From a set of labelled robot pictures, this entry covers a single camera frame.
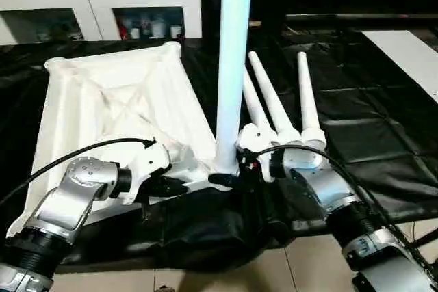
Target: white pole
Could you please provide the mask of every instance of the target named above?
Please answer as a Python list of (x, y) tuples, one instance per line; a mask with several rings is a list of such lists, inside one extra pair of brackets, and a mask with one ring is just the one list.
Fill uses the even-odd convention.
[(306, 145), (324, 150), (326, 148), (326, 138), (318, 120), (307, 56), (302, 51), (298, 53), (298, 78), (300, 84), (302, 141)]
[(244, 77), (244, 97), (251, 121), (253, 121), (257, 128), (269, 136), (271, 141), (276, 141), (278, 139), (276, 133), (271, 128), (247, 70), (245, 70)]
[(290, 122), (279, 96), (276, 94), (256, 52), (251, 51), (248, 56), (254, 68), (254, 73), (263, 97), (265, 98), (266, 105), (268, 106), (269, 114), (274, 122), (276, 132), (278, 133), (279, 142), (282, 144), (301, 143), (300, 133)]
[(222, 0), (214, 170), (237, 174), (236, 141), (245, 70), (250, 0)]

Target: robotic arm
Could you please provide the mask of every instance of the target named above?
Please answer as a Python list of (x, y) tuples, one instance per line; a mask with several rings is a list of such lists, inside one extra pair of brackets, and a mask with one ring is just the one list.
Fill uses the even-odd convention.
[(151, 142), (133, 166), (137, 170), (92, 157), (72, 161), (59, 187), (44, 197), (22, 231), (7, 238), (0, 291), (48, 291), (56, 267), (71, 251), (94, 201), (119, 198), (132, 204), (145, 192), (170, 196), (187, 191), (162, 177), (170, 169), (170, 160), (161, 144)]

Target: item on shelf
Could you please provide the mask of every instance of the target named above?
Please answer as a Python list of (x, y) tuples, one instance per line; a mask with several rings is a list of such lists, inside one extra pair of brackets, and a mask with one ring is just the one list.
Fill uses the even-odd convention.
[(147, 13), (141, 13), (140, 27), (143, 37), (149, 38), (151, 36), (151, 18)]
[(131, 35), (131, 39), (140, 39), (140, 29), (138, 29), (137, 27), (133, 27), (129, 34)]
[(183, 34), (183, 27), (180, 25), (172, 25), (170, 27), (170, 36), (172, 39), (180, 38)]
[(152, 39), (164, 39), (166, 37), (166, 21), (161, 14), (152, 21)]
[(129, 39), (128, 29), (119, 20), (117, 20), (117, 28), (118, 28), (118, 33), (120, 34), (120, 39), (128, 40)]
[(51, 41), (50, 29), (47, 26), (41, 25), (36, 28), (36, 39), (38, 42)]
[(131, 31), (133, 28), (133, 19), (130, 16), (122, 17), (122, 24), (128, 31)]

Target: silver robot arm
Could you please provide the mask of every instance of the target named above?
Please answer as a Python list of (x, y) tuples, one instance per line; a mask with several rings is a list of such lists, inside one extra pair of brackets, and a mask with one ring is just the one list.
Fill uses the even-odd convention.
[[(0, 263), (0, 291), (49, 291), (53, 274), (71, 251), (94, 201), (121, 198), (131, 204), (145, 181), (154, 191), (159, 177), (170, 168), (170, 160), (158, 143), (143, 152), (146, 162), (141, 174), (92, 157), (72, 161), (60, 185), (44, 197), (22, 231), (7, 238)], [(181, 188), (177, 193), (184, 193)]]
[(320, 205), (328, 229), (342, 248), (351, 270), (354, 291), (437, 291), (431, 274), (413, 258), (407, 246), (385, 227), (381, 217), (358, 198), (350, 184), (323, 159), (312, 170), (291, 168), (291, 159), (302, 150), (286, 150), (282, 157), (284, 175), (306, 183)]

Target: bottle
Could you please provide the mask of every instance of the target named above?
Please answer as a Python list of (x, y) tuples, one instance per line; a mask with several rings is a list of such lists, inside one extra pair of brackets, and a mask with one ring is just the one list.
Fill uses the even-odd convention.
[(166, 22), (162, 15), (158, 14), (152, 21), (152, 39), (164, 39), (166, 37)]
[(142, 29), (143, 38), (149, 39), (151, 36), (151, 18), (147, 13), (140, 15), (140, 28)]

